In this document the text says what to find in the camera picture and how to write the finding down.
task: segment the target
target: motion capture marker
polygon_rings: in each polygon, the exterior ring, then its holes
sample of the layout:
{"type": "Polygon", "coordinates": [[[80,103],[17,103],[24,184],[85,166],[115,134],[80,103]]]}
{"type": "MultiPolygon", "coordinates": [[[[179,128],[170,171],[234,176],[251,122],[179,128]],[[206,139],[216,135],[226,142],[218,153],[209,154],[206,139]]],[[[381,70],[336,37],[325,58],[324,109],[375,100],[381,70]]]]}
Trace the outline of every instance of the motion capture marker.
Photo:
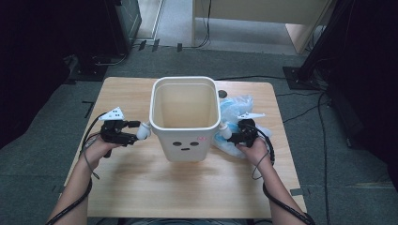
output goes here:
{"type": "Polygon", "coordinates": [[[107,112],[106,114],[99,117],[99,120],[124,120],[124,114],[119,107],[114,108],[113,110],[107,112]]]}
{"type": "Polygon", "coordinates": [[[159,41],[160,41],[160,39],[156,39],[155,43],[153,43],[152,52],[154,52],[158,49],[159,41]]]}
{"type": "Polygon", "coordinates": [[[226,98],[226,96],[228,96],[226,91],[224,91],[224,90],[220,90],[219,91],[219,98],[226,98]]]}
{"type": "Polygon", "coordinates": [[[178,43],[178,44],[176,45],[176,51],[177,51],[178,53],[182,51],[182,43],[178,43]]]}
{"type": "Polygon", "coordinates": [[[141,44],[140,44],[140,49],[138,49],[138,51],[143,50],[143,49],[145,48],[145,45],[146,45],[146,40],[143,40],[143,41],[141,42],[141,44]]]}

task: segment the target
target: floor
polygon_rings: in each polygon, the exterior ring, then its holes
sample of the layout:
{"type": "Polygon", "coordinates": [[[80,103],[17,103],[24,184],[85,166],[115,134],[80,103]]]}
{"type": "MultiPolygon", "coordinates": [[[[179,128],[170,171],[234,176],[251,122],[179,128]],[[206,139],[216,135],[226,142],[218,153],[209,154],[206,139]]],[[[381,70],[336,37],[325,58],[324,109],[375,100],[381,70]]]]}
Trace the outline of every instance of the floor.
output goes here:
{"type": "MultiPolygon", "coordinates": [[[[161,46],[191,47],[192,1],[139,0],[143,23],[137,43],[160,40],[161,46]]],[[[207,18],[195,20],[195,46],[199,46],[207,34],[207,18]]],[[[298,55],[283,23],[244,22],[210,19],[209,41],[201,49],[244,53],[275,53],[298,55]]],[[[314,38],[319,37],[321,28],[314,38]]]]}

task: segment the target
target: white bucket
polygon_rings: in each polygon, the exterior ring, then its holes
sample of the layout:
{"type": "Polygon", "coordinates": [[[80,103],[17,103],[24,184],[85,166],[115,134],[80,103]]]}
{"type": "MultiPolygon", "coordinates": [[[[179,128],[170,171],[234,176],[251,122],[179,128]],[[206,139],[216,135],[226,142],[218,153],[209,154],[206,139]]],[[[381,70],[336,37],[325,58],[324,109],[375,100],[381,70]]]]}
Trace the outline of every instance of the white bucket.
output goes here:
{"type": "Polygon", "coordinates": [[[202,161],[221,121],[208,77],[164,77],[152,89],[149,121],[169,161],[202,161]]]}

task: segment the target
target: black device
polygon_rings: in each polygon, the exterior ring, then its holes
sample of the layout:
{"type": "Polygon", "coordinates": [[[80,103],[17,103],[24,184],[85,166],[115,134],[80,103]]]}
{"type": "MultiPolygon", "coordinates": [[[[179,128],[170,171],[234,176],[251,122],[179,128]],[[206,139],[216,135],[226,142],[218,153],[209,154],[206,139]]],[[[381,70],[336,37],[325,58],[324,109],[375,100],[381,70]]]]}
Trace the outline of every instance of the black device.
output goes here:
{"type": "MultiPolygon", "coordinates": [[[[106,143],[118,143],[123,146],[127,146],[128,144],[133,145],[139,140],[137,136],[122,132],[122,129],[126,127],[137,128],[140,125],[140,121],[107,120],[104,121],[99,134],[106,143]]],[[[111,154],[112,149],[104,157],[109,158],[111,154]]]]}
{"type": "Polygon", "coordinates": [[[252,147],[254,140],[258,138],[258,131],[255,128],[254,120],[252,119],[243,119],[237,122],[237,127],[239,128],[239,133],[232,133],[228,142],[238,144],[238,143],[246,143],[247,147],[252,147]]]}

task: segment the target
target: human arm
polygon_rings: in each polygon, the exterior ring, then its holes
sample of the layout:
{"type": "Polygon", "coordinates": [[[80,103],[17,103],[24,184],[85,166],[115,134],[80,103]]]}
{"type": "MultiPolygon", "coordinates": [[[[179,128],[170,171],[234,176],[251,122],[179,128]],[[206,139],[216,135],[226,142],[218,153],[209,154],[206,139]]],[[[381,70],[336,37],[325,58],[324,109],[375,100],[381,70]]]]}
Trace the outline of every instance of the human arm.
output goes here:
{"type": "MultiPolygon", "coordinates": [[[[110,149],[116,148],[120,145],[105,142],[100,135],[94,135],[90,139],[96,140],[85,150],[87,161],[85,161],[84,154],[81,154],[76,162],[72,174],[68,180],[61,197],[59,198],[54,210],[50,214],[48,221],[60,213],[62,210],[70,206],[81,198],[90,182],[92,171],[88,166],[94,170],[98,167],[100,159],[108,153],[110,149]]],[[[85,198],[79,205],[72,209],[69,213],[61,217],[56,224],[86,224],[87,222],[87,206],[88,199],[85,198]]]]}
{"type": "MultiPolygon", "coordinates": [[[[286,187],[282,183],[281,178],[273,168],[270,156],[267,155],[261,160],[261,158],[267,153],[265,142],[261,138],[257,138],[251,148],[240,144],[237,145],[237,148],[245,153],[247,159],[253,165],[258,164],[257,169],[263,177],[268,193],[304,216],[304,213],[289,194],[286,187]]],[[[273,224],[305,224],[286,210],[282,209],[275,202],[269,201],[269,206],[271,209],[273,224]]]]}

